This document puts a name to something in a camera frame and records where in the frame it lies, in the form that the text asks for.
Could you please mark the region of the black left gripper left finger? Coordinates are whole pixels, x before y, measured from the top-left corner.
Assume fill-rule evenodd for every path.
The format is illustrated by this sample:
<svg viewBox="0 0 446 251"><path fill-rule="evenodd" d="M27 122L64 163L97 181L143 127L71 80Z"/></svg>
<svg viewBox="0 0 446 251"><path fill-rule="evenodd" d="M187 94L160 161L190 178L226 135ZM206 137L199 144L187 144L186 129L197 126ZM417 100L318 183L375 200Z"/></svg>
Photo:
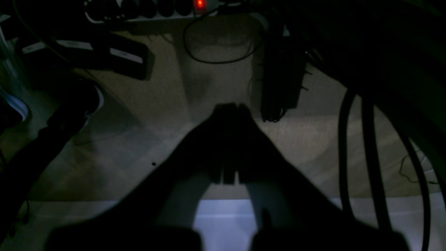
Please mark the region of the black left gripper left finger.
<svg viewBox="0 0 446 251"><path fill-rule="evenodd" d="M50 251L193 251L199 200L219 182L233 143L237 105L219 104L132 192L99 216L51 232Z"/></svg>

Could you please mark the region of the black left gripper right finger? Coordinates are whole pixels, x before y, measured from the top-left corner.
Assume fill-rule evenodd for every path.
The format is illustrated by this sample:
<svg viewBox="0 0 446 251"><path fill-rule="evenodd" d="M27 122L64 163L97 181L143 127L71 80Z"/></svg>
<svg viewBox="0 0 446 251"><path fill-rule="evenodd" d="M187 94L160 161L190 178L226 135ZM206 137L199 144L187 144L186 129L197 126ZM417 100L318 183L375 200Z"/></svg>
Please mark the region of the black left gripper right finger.
<svg viewBox="0 0 446 251"><path fill-rule="evenodd" d="M239 168L257 217L252 251L407 251L400 233L374 228L339 209L289 163L238 108L244 163Z"/></svg>

